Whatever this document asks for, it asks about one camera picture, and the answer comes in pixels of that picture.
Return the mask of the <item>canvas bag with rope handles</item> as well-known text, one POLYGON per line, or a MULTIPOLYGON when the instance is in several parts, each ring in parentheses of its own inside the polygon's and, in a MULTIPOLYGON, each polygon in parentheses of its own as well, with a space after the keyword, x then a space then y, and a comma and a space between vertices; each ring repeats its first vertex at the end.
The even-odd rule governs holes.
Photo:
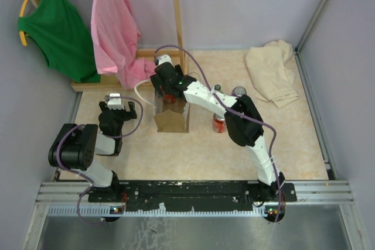
POLYGON ((143 80, 134 86, 135 95, 154 111, 154 121, 157 131, 163 133, 188 133, 190 104, 182 98, 176 99, 173 104, 168 104, 154 93, 153 101, 145 99, 138 91, 143 84, 150 84, 151 80, 143 80))

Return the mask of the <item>green-capped Chang soda bottle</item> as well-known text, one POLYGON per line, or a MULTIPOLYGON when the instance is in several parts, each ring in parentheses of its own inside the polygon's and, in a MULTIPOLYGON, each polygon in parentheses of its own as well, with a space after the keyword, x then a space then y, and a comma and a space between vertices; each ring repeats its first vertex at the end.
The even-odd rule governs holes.
POLYGON ((215 91, 218 91, 218 92, 222 92, 222 90, 221 90, 221 85, 220 84, 216 84, 215 86, 214 86, 214 90, 215 91))

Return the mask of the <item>red Coke can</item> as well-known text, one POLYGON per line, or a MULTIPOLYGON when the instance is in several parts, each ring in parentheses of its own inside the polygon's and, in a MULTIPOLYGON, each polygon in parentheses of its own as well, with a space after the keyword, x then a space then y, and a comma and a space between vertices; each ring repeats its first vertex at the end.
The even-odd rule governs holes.
POLYGON ((176 102, 176 98, 171 94, 164 94, 163 100, 168 104, 173 104, 174 102, 176 102))
POLYGON ((212 128, 216 133, 224 133, 226 131, 226 122, 223 117, 213 114, 212 128))

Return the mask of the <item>purple Fanta soda can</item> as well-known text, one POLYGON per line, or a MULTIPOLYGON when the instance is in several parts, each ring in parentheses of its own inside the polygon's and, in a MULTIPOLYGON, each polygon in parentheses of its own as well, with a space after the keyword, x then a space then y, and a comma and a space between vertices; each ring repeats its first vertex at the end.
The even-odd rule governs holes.
POLYGON ((242 95, 247 94, 247 90, 242 86, 236 86, 232 89, 231 94, 234 97, 241 97, 242 95))

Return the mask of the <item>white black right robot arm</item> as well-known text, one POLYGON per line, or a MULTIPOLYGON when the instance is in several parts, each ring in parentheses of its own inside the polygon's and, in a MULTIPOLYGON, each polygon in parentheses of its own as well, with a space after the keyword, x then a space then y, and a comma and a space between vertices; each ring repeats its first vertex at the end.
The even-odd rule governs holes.
POLYGON ((247 95, 225 95, 205 86, 195 78, 184 75, 180 65, 174 66, 161 60, 157 60, 155 64, 151 82, 158 94, 181 98, 224 118, 230 139, 249 151, 259 181, 259 195, 254 200, 281 201, 285 177, 275 165, 271 147, 265 143, 263 127, 267 124, 263 122, 252 99, 247 95))

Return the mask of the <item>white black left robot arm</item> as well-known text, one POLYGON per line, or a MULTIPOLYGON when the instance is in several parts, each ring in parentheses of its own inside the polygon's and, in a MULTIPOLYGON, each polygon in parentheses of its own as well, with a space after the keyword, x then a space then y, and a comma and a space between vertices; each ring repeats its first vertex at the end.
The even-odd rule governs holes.
POLYGON ((92 202, 117 201, 125 197, 116 172, 104 167, 95 155, 117 156, 122 140, 139 128, 147 100, 111 93, 99 102, 99 124, 64 124, 48 153, 52 167, 89 182, 92 202))

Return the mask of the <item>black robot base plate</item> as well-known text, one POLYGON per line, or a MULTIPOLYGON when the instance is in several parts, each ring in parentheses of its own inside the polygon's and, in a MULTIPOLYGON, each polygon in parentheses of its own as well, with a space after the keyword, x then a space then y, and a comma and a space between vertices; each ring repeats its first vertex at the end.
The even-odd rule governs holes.
POLYGON ((90 203, 119 203, 126 211, 153 211, 163 204, 168 212, 251 211, 254 203, 278 203, 274 186, 257 181, 119 181, 93 187, 90 203))

